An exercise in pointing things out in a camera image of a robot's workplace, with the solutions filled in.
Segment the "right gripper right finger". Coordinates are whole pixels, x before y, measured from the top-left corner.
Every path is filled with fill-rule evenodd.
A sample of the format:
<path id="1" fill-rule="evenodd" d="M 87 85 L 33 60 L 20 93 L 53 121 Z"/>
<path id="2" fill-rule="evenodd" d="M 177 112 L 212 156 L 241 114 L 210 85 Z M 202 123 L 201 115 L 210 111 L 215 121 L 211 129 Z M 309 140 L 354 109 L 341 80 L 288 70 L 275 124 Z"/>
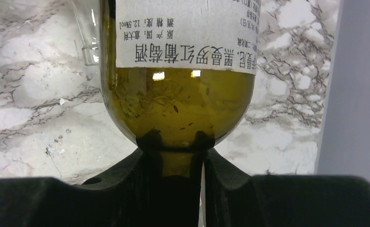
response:
<path id="1" fill-rule="evenodd" d="M 370 183 L 350 175 L 254 175 L 207 153 L 209 227 L 370 227 Z"/>

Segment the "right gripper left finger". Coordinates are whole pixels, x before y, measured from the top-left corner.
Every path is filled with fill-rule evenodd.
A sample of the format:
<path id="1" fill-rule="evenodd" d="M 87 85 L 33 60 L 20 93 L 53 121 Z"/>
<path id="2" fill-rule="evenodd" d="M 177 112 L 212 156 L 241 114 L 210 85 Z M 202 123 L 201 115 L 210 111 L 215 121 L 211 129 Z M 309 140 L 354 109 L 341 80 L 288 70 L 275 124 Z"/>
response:
<path id="1" fill-rule="evenodd" d="M 0 227 L 138 227 L 144 212 L 143 152 L 83 184 L 52 177 L 0 179 Z"/>

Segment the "dark wine bottle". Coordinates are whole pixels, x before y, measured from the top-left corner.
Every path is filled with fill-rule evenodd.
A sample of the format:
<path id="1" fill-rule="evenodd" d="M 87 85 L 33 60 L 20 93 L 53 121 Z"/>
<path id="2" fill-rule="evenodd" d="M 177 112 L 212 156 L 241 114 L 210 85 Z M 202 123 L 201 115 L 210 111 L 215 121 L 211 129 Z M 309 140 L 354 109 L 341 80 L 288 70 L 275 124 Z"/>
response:
<path id="1" fill-rule="evenodd" d="M 162 177 L 191 178 L 244 116 L 256 75 L 258 0 L 102 0 L 103 98 Z"/>

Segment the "clear square glass bottle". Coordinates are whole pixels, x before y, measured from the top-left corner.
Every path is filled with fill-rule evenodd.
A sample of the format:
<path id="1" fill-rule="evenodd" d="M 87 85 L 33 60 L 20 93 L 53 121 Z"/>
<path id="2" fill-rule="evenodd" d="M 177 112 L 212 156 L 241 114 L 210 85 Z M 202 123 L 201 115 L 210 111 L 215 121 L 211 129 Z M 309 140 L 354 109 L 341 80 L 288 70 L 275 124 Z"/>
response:
<path id="1" fill-rule="evenodd" d="M 99 63 L 99 1 L 68 0 L 72 7 L 82 40 L 82 56 L 87 66 Z"/>

